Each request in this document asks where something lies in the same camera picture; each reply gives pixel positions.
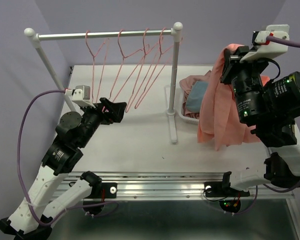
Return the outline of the blue denim skirt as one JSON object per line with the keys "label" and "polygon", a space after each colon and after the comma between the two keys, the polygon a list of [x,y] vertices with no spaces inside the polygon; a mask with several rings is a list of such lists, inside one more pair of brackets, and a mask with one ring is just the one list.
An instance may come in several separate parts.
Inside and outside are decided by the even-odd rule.
{"label": "blue denim skirt", "polygon": [[192,86],[186,102],[185,108],[192,113],[199,113],[201,109],[202,100],[207,91],[208,83],[205,81],[196,81]]}

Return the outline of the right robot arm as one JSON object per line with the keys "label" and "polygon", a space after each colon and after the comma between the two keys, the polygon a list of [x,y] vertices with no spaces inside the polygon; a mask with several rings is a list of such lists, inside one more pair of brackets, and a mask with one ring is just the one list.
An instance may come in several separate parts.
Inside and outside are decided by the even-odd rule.
{"label": "right robot arm", "polygon": [[262,82],[261,73],[272,59],[246,61],[248,46],[226,49],[220,82],[233,92],[235,112],[240,123],[260,139],[270,154],[257,166],[228,171],[221,181],[206,183],[206,195],[247,197],[249,188],[275,186],[276,191],[300,188],[300,140],[295,119],[300,116],[300,72]]}

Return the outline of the coral pink skirt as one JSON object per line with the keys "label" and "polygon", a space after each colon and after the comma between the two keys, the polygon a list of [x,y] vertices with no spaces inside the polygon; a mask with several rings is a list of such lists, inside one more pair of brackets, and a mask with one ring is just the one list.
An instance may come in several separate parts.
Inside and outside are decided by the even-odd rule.
{"label": "coral pink skirt", "polygon": [[252,127],[240,123],[231,85],[220,82],[225,64],[225,51],[234,53],[240,46],[232,43],[220,52],[208,78],[208,86],[200,106],[197,141],[206,143],[214,140],[216,151],[222,146],[261,141],[256,135],[251,134]]}

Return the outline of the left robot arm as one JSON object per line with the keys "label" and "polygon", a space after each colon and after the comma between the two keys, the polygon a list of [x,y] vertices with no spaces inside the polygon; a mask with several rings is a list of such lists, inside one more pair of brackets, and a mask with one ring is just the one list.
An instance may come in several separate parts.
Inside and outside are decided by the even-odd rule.
{"label": "left robot arm", "polygon": [[80,114],[69,111],[62,115],[56,126],[56,137],[44,155],[38,174],[19,207],[9,217],[0,220],[0,230],[16,240],[46,240],[53,225],[67,210],[85,198],[98,198],[95,205],[83,209],[91,216],[99,216],[105,199],[116,197],[116,184],[103,183],[102,178],[91,171],[79,179],[55,200],[51,200],[58,186],[82,158],[87,145],[100,125],[120,123],[124,117],[126,102],[111,102],[100,98],[99,103],[82,106]]}

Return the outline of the dusty pink ruffled skirt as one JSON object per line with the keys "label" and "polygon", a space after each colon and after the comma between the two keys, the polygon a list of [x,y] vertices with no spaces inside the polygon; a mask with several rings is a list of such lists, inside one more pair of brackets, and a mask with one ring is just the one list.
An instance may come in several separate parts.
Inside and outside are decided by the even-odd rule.
{"label": "dusty pink ruffled skirt", "polygon": [[195,82],[201,81],[201,82],[207,82],[209,85],[209,78],[211,75],[211,70],[209,70],[205,75],[190,75],[182,80],[179,81],[179,86],[181,89],[184,90],[185,96],[184,96],[184,106],[186,107],[186,100],[187,97],[192,89],[192,86],[195,84]]}

